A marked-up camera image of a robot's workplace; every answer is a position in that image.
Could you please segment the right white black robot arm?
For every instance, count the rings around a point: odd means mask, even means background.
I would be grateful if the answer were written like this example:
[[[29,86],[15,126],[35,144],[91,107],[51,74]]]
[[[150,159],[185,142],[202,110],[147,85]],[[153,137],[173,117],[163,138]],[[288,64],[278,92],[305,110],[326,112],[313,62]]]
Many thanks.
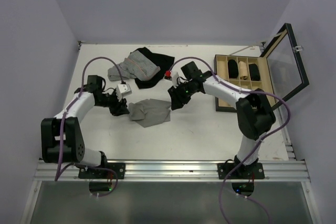
[[[202,72],[195,62],[181,68],[186,81],[179,81],[179,74],[168,70],[165,78],[173,82],[168,89],[171,109],[181,109],[192,95],[203,93],[225,101],[236,110],[238,127],[243,135],[240,149],[235,156],[234,172],[240,178],[246,178],[257,162],[261,138],[270,131],[275,123],[275,115],[263,90],[249,90],[236,86],[216,75],[213,70]]]

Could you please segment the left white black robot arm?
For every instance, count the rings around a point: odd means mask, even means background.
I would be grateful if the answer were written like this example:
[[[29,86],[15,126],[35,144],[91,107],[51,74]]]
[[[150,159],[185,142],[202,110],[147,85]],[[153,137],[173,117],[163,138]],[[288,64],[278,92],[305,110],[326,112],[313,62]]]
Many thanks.
[[[121,83],[112,93],[104,92],[104,79],[90,75],[87,83],[78,88],[66,108],[53,118],[43,119],[41,128],[42,159],[45,163],[74,163],[91,166],[97,178],[109,172],[106,155],[85,147],[80,123],[93,107],[108,108],[113,116],[129,114],[125,96],[132,93],[129,84]]]

